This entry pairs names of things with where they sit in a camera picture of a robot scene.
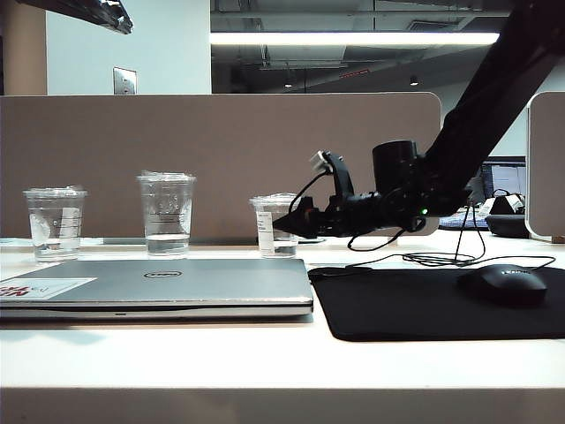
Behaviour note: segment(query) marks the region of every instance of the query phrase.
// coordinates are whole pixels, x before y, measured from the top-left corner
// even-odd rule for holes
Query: mouse pad
[[[536,271],[547,293],[531,308],[466,297],[456,280],[469,271],[318,268],[308,274],[332,334],[342,340],[565,338],[565,270]]]

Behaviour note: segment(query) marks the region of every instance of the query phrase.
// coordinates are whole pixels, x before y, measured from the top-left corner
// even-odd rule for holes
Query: white desk
[[[300,246],[298,257],[318,266],[453,251],[456,235],[404,238],[370,254],[328,240]],[[551,254],[565,268],[563,245],[485,237],[487,256]],[[478,252],[477,240],[465,233],[463,252]],[[2,279],[43,266],[29,247],[1,249]],[[81,256],[146,254],[142,246],[87,246]],[[259,255],[254,246],[194,246],[190,256]],[[298,322],[34,325],[3,329],[0,343],[2,423],[565,420],[563,340],[348,343],[331,336],[317,300],[313,316]]]

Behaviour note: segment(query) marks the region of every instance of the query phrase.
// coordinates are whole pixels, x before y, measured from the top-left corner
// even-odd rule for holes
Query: fluorescent light
[[[250,46],[483,46],[497,33],[211,33],[210,44]]]

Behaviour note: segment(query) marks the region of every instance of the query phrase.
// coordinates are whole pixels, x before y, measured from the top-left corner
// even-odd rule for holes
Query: gray partition panel
[[[526,224],[539,236],[565,235],[565,92],[536,95],[529,108]]]
[[[255,236],[248,199],[296,193],[320,149],[344,156],[358,192],[374,189],[371,150],[411,139],[425,151],[440,130],[429,93],[4,97],[2,236],[28,237],[21,191],[83,185],[83,235],[143,236],[142,170],[196,175],[192,235]],[[321,208],[330,177],[313,189]],[[433,231],[437,220],[428,225]]]

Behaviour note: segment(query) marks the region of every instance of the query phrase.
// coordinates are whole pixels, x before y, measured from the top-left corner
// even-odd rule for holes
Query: electrical outlet
[[[135,95],[138,92],[138,74],[129,69],[114,67],[114,94]]]

